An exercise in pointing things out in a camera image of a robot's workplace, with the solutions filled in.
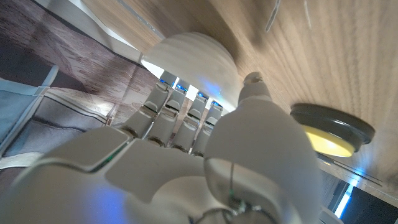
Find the grey five-finger right hand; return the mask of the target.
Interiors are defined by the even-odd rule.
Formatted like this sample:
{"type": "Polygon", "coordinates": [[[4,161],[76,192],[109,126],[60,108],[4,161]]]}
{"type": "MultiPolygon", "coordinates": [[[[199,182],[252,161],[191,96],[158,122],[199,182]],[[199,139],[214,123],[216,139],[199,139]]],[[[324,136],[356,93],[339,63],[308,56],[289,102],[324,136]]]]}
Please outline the grey five-finger right hand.
{"type": "Polygon", "coordinates": [[[42,156],[1,197],[2,223],[317,223],[319,211],[316,153],[257,72],[201,157],[107,126],[42,156]]]}

